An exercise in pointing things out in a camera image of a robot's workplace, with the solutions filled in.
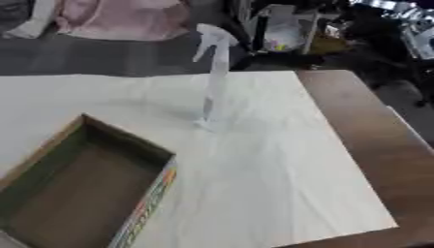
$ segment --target white sheet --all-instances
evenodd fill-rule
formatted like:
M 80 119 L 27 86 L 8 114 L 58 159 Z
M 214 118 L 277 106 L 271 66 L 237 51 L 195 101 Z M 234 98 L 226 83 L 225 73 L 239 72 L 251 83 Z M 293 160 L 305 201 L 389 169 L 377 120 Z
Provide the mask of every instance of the white sheet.
M 134 247 L 273 247 L 396 227 L 292 72 L 230 76 L 226 127 L 195 125 L 206 76 L 0 77 L 0 176 L 78 114 L 176 152 Z

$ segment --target floor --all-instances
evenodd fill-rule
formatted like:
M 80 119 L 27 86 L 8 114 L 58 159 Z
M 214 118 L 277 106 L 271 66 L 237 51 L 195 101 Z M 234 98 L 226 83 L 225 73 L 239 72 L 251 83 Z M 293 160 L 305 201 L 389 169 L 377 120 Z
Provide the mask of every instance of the floor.
M 210 54 L 201 63 L 192 62 L 200 35 L 196 23 L 219 23 L 215 11 L 219 0 L 190 0 L 192 32 L 161 43 L 93 41 L 64 35 L 40 40 L 0 39 L 0 76 L 95 74 L 122 77 L 151 77 L 207 73 Z M 288 70 L 260 66 L 251 70 Z M 415 108 L 418 94 L 404 84 L 376 91 L 385 104 L 394 107 L 429 143 L 434 145 L 434 109 Z

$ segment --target pink fabric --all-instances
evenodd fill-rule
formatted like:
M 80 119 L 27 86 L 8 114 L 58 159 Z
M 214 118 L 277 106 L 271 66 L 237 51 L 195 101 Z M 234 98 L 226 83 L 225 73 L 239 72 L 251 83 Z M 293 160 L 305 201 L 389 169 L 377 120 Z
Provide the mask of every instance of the pink fabric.
M 64 0 L 60 32 L 102 40 L 162 41 L 183 34 L 179 0 Z

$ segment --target wooden table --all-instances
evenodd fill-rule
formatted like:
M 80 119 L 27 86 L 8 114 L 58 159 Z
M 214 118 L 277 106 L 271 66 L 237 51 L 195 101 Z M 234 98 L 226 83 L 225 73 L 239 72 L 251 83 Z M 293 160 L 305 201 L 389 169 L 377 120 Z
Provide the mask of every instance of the wooden table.
M 400 228 L 287 247 L 399 248 L 434 241 L 432 152 L 354 74 L 297 74 Z

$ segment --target open cardboard box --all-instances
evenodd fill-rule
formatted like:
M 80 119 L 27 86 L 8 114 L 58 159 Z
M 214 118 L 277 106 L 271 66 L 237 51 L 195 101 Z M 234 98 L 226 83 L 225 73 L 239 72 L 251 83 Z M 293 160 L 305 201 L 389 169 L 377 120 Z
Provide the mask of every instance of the open cardboard box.
M 168 150 L 83 115 L 0 181 L 0 245 L 130 247 L 175 175 Z

